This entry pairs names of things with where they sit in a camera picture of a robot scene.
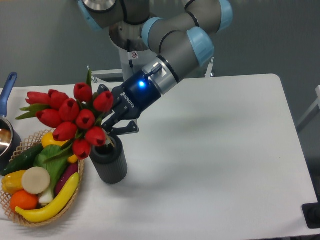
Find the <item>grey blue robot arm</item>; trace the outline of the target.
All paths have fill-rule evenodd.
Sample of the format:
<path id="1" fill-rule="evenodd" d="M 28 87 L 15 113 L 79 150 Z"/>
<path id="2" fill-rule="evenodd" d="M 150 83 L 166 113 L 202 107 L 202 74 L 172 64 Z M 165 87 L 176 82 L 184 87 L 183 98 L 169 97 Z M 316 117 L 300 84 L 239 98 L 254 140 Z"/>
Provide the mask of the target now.
<path id="1" fill-rule="evenodd" d="M 233 9 L 227 0 L 186 0 L 184 12 L 155 17 L 148 0 L 80 0 L 78 7 L 96 31 L 109 30 L 120 70 L 95 71 L 106 79 L 122 77 L 112 89 L 114 105 L 103 129 L 112 135 L 136 133 L 141 113 L 214 55 L 210 34 L 228 28 Z"/>

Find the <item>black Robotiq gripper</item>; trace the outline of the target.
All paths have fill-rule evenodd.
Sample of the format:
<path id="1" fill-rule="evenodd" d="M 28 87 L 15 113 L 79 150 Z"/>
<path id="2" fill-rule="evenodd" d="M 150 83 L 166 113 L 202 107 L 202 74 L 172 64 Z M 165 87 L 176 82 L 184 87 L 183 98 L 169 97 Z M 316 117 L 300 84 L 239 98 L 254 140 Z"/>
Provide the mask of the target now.
<path id="1" fill-rule="evenodd" d="M 118 122 L 130 120 L 127 126 L 115 127 L 116 122 L 112 118 L 108 119 L 102 124 L 102 128 L 109 135 L 121 136 L 138 133 L 139 127 L 134 120 L 138 119 L 144 110 L 161 97 L 157 87 L 147 79 L 146 75 L 140 70 L 120 86 L 113 88 L 112 91 L 104 84 L 98 86 L 98 96 L 113 95 L 112 110 L 117 117 L 116 120 Z"/>

